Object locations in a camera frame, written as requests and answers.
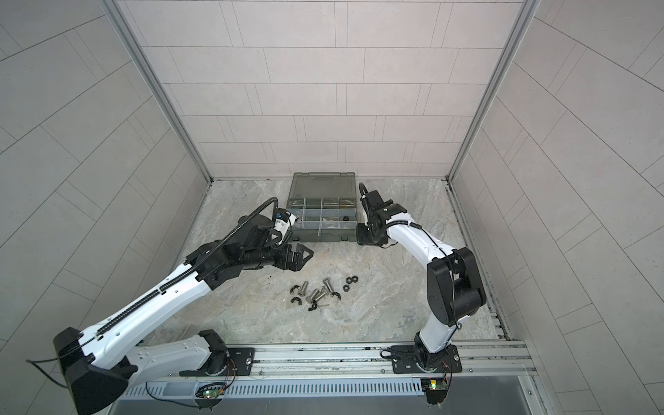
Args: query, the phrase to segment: hex bolt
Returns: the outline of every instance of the hex bolt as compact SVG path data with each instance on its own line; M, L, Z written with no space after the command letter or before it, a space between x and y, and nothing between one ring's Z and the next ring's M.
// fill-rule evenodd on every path
M307 286L309 285L308 281L304 281L304 284L302 284L302 288L299 289L297 292L301 297L307 295Z
M327 289L327 293L332 294L334 292L334 290L332 289L332 284L330 284L330 279L329 278L325 278L323 280L323 285Z
M306 298L308 303L311 303L313 298L319 293L320 291L316 288L312 291L311 295Z

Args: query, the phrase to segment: wire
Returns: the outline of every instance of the wire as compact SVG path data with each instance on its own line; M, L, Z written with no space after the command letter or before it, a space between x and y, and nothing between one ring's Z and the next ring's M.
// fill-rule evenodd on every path
M54 357L53 359L46 359L46 360L43 360L43 361L32 361L32 360L30 360L30 359L25 359L25 361L28 362L28 363L30 363L32 366L36 367L37 370L40 371L41 373L43 373L44 376L45 376L47 379L49 379L51 382L55 383L56 385L58 385L58 386L61 387L61 388L69 389L69 388L67 387L67 385L62 384L62 383L58 382L57 380L53 379L53 378L52 378L48 373L46 373L46 371L44 371L44 369L42 369L37 363L47 363L47 362L59 361L60 359L63 359L63 358L65 358L65 357L71 355L73 352L75 352L75 351L79 351L80 349L83 348L83 346L87 345L89 342L91 342L91 341L93 341L93 340L94 340L94 337L92 337L90 340L88 340L87 342L83 343L82 345L78 345L78 346L76 346L75 348L69 350L69 352L63 354L62 356Z
M182 404L182 403L180 403L180 402L175 402L174 400L159 399L158 397L156 397L156 396L154 396L152 393L150 393L150 389L147 387L147 382L145 383L145 391L147 392L148 395L150 395L150 397L151 397L152 399L155 399L155 400L160 400L160 401L162 401L162 402L170 402L171 404L176 404L176 405L180 405L180 406L186 406L187 408L196 408L196 409L198 409L198 410L203 409L202 406L198 406L198 405L187 405L187 404Z

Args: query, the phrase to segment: enclosure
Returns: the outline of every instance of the enclosure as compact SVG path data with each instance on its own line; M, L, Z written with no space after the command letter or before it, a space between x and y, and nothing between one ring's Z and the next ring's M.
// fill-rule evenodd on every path
M489 298L452 339L464 369L443 411L664 413L663 55L656 0L3 1L0 405L75 414L25 359L267 198L285 207L293 174L340 172L477 258ZM243 271L143 344L413 341L431 310L411 253L303 244L302 271ZM341 301L290 301L324 278ZM515 359L474 347L521 369L473 377ZM374 399L348 410L404 410ZM188 413L130 401L100 414ZM239 402L217 410L269 412Z

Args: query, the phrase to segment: plastic storage box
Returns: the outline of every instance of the plastic storage box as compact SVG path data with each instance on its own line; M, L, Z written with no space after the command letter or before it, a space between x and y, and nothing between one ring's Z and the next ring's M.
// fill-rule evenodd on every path
M295 173L286 208L297 216L293 240L357 241L355 173Z

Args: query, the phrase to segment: gray wall tile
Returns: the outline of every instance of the gray wall tile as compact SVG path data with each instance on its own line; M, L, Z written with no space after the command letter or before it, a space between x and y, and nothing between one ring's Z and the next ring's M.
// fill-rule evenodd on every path
M523 191L491 143L487 144L482 156L477 161L477 169L487 183L498 209L505 216L521 198Z
M87 215L53 193L2 245L0 261L4 277L0 307L4 317L0 322L0 338L9 339L93 224ZM31 269L28 274L26 263Z
M452 117L387 116L382 140L441 142L451 122Z
M0 364L13 374L0 380L0 398L8 413L24 414L32 402L32 399L25 397L25 385L45 382L40 372L25 370L25 359L53 356L53 337L67 327L77 327L91 305L89 299L64 288L55 285L48 287L0 351ZM55 364L49 362L41 366L49 373Z
M332 3L233 3L244 46L335 46Z
M146 46L231 46L216 1L127 1Z
M305 116L307 141L373 141L375 116Z
M168 178L185 157L186 151L173 130L167 132L150 151L134 174L153 196L159 196Z
M556 97L639 173L664 155L664 92L592 50Z
M555 240L590 214L590 209L533 139L526 138L509 169Z
M25 49L102 15L99 4L85 0L7 0L0 25Z
M348 46L428 48L438 9L435 3L349 3Z
M186 116L250 116L243 84L170 84Z
M225 143L228 140L216 116L182 117L189 137L195 143Z
M349 84L349 115L411 116L420 86L415 84Z
M472 116L484 89L486 89L484 84L431 85L424 115Z
M660 228L625 249L625 253L639 268L653 289L664 297L664 228Z
M604 323L569 333L565 339L604 414L658 412ZM623 380L620 393L614 383L616 372Z
M136 232L136 239L156 252L185 196L169 180Z
M661 382L664 350L659 345L664 342L664 327L635 324L664 315L661 298L606 229L593 233L565 257L641 381Z
M265 48L271 82L362 82L359 48Z
M83 213L87 214L91 219L97 220L104 213L104 211L93 201L88 199L86 195L81 193L76 187L72 186L68 181L62 182L57 190L58 194L67 199L74 206L79 208Z
M238 143L297 141L293 116L228 116Z
M257 84L256 90L266 115L332 116L337 113L334 84Z
M559 317L556 320L556 323L558 323L560 332L562 334L567 334L591 324L599 323L600 321L602 321L602 316L597 312L595 306L588 304L586 307L581 307L578 310L574 310L569 314Z
M43 127L83 161L140 106L140 97L119 70L67 104Z
M523 210L509 230L554 317L590 304L579 280L532 205Z
M169 50L183 82L270 81L261 48L208 47Z
M565 112L565 107L512 63L498 97L533 140L541 144Z
M64 36L0 62L0 126L16 138L97 80Z
M505 157L521 132L521 124L498 98L494 98L482 129L502 157Z
M364 82L444 84L450 79L457 53L458 49L453 48L368 48Z
M42 127L0 154L0 243L74 171L78 162Z
M503 215L501 215L493 199L493 195L486 197L484 203L478 207L477 213L482 220L484 229L486 229L486 233L505 273L505 277L511 277L526 262L521 256L519 247L509 232L507 224L503 220Z
M553 27L628 68L662 28L664 5L640 0L625 4L591 0L583 7L565 2Z
M78 166L68 181L95 205L106 209L148 153L138 134L124 122Z
M450 84L485 84L498 62L502 49L459 49Z
M560 119L542 150L620 246L664 225L662 196L571 113Z
M67 270L62 270L58 273L58 276L55 277L53 283L57 286L60 286L66 290L82 295L83 297L94 301L102 288L85 280Z
M143 52L147 55L147 59L160 81L164 83L184 82L169 48L143 48Z
M575 43L574 39L533 19L514 61L540 85L548 88Z
M106 16L77 27L76 32L106 74L131 60Z
M557 395L565 411L600 410L590 390L575 390L574 392L563 392Z
M514 296L555 391L587 389L584 376L574 362L570 348L558 330L535 279L527 280L517 287Z
M150 205L125 185L93 226L65 268L103 286L147 215Z

